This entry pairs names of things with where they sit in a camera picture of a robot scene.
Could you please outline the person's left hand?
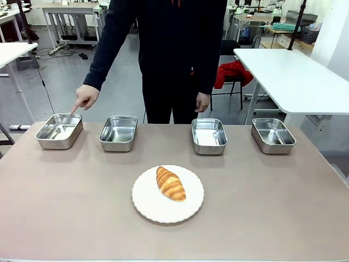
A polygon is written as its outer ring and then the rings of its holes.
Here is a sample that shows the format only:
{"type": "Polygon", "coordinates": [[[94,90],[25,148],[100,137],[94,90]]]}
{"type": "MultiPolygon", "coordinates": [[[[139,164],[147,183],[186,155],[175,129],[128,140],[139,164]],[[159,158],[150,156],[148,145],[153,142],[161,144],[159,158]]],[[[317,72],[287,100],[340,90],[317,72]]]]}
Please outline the person's left hand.
{"type": "Polygon", "coordinates": [[[195,112],[205,112],[210,104],[210,95],[199,92],[196,97],[196,109],[195,112]]]}

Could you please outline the person's right hand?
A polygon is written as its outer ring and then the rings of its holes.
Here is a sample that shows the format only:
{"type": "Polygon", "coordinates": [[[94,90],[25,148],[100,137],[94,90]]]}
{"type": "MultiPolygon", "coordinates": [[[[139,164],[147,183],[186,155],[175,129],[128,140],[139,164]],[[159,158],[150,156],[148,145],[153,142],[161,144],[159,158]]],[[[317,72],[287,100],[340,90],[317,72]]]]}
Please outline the person's right hand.
{"type": "Polygon", "coordinates": [[[97,101],[100,91],[95,87],[83,84],[76,90],[76,101],[70,114],[74,114],[78,108],[82,108],[84,111],[90,109],[97,101]]]}

